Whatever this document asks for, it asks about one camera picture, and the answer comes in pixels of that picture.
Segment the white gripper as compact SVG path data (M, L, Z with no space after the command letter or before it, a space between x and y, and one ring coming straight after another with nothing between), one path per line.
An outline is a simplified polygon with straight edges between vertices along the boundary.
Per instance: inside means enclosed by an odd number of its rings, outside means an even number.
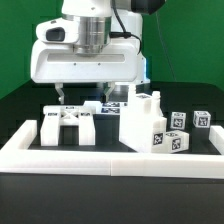
M64 104L63 83L108 82L104 101L109 100L114 82L144 81L144 57L137 40L112 39L100 54L79 55L69 44L48 44L37 40L31 54L31 78L36 83L55 83L58 101Z

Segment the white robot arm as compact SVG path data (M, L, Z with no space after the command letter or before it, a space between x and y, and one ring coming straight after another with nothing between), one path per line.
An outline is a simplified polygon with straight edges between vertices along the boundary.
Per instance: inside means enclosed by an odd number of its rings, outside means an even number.
M143 84L144 14L166 0L63 0L61 16L36 27L30 74L36 83L52 83L64 101L65 83L101 83L104 100L118 85Z

